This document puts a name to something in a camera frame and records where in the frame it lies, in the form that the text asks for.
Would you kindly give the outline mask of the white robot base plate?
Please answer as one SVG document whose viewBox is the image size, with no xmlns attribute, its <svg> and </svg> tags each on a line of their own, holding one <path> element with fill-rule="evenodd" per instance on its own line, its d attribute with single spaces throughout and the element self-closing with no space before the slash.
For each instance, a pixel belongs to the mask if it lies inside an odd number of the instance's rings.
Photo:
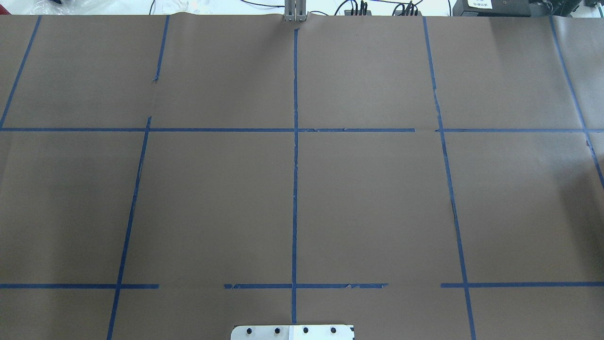
<svg viewBox="0 0 604 340">
<path fill-rule="evenodd" d="M 231 340 L 354 340 L 353 325 L 240 325 L 233 328 Z"/>
</svg>

